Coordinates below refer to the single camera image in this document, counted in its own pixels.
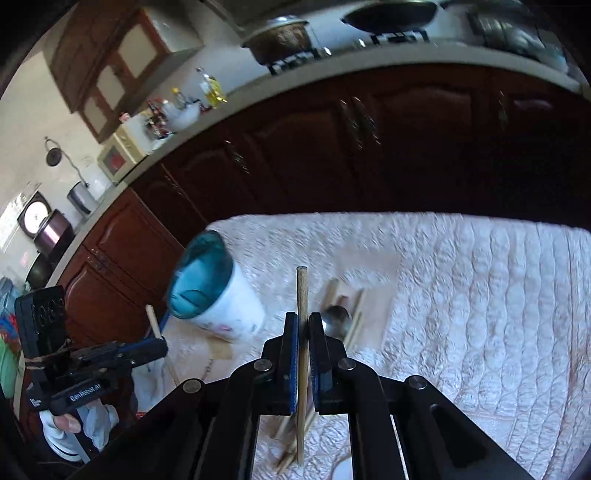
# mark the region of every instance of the screw head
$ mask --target screw head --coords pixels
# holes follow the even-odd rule
[[[345,358],[341,358],[337,365],[341,370],[353,370],[355,365],[357,365],[357,362],[346,356]]]
[[[183,391],[185,393],[197,393],[201,390],[201,382],[192,378],[183,384]]]
[[[408,385],[415,390],[422,390],[427,386],[427,380],[420,375],[413,375],[412,377],[408,377]]]
[[[255,362],[255,370],[258,372],[268,372],[272,366],[273,362],[267,358],[259,358],[259,360]]]

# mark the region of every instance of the microwave oven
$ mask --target microwave oven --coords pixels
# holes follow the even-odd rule
[[[117,128],[103,143],[103,149],[96,159],[101,170],[115,184],[154,151],[154,141],[144,132],[143,115],[137,117]]]

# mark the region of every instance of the cabinet handle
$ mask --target cabinet handle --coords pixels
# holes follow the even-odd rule
[[[501,123],[501,131],[504,132],[509,124],[509,116],[507,115],[507,99],[503,90],[499,90],[499,122]]]
[[[357,113],[363,120],[363,127],[367,130],[367,133],[372,136],[376,145],[381,145],[382,142],[379,139],[378,127],[376,126],[374,119],[371,118],[363,102],[359,100],[359,98],[353,97],[353,104],[355,105]]]
[[[102,263],[98,262],[96,258],[88,256],[87,260],[89,265],[93,267],[97,272],[103,273],[106,270],[106,267]]]
[[[224,140],[223,142],[226,145],[226,149],[232,157],[232,160],[235,161],[247,175],[250,175],[251,172],[250,170],[248,170],[248,166],[246,166],[244,158],[242,157],[242,155],[238,153],[238,150],[236,150],[236,147],[232,145],[232,142],[230,142],[229,140]]]
[[[173,190],[177,193],[177,195],[180,195],[181,197],[184,198],[184,193],[181,190],[181,188],[175,183],[175,181],[169,177],[168,175],[164,175],[164,178],[166,179],[166,181],[170,184],[170,186],[173,188]]]
[[[351,112],[349,104],[344,100],[341,100],[340,109],[343,112],[345,119],[347,120],[349,132],[351,133],[351,135],[353,135],[353,140],[355,140],[355,145],[357,146],[357,149],[363,150],[363,141],[361,140],[361,136],[359,135],[359,124],[357,123],[355,116]]]
[[[109,263],[109,258],[97,248],[91,248],[90,253],[95,256],[95,260],[98,260],[98,264],[102,267],[106,267]]]
[[[124,76],[123,67],[121,65],[111,63],[111,70],[117,78]]]

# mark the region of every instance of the wooden cabinet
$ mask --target wooden cabinet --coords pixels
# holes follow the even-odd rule
[[[76,346],[110,340],[136,342],[147,332],[147,299],[121,282],[86,248],[76,252],[59,284],[66,292],[66,329]]]
[[[205,229],[207,221],[161,163],[151,167],[131,187],[182,246],[186,247]]]
[[[99,142],[114,132],[121,112],[138,110],[202,46],[188,24],[178,2],[79,2],[50,70]]]
[[[164,304],[170,275],[183,253],[183,247],[131,189],[105,212],[84,246],[122,283],[155,306]]]
[[[365,160],[391,210],[457,212],[488,115],[486,69],[412,65],[348,76]]]
[[[208,223],[264,212],[246,184],[248,167],[220,128],[191,139],[166,157],[163,165]]]
[[[585,204],[572,195],[572,182],[584,158],[587,102],[542,80],[498,69],[491,74],[490,99],[489,191],[501,200],[495,214],[564,222]]]
[[[574,93],[515,72],[387,67],[251,106],[162,165],[189,211],[208,223],[246,213],[370,210],[588,225],[581,211],[591,200],[590,108]],[[146,180],[143,191],[154,183],[155,192],[172,192],[156,186],[162,178]],[[302,186],[305,194],[296,193]],[[173,231],[175,196],[162,198],[149,203]]]
[[[145,305],[164,313],[164,295],[182,252],[135,193],[126,190],[59,279],[66,291],[66,326],[76,344],[142,339],[149,327]]]
[[[344,99],[346,91],[333,79],[274,97],[226,122],[268,213],[362,209]]]
[[[107,49],[136,9],[135,0],[78,2],[50,64],[56,85],[72,112],[85,102]]]

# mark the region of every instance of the metal spoon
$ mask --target metal spoon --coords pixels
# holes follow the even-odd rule
[[[347,309],[340,305],[333,305],[324,310],[320,316],[322,317],[324,333],[329,337],[343,341],[353,324]]]

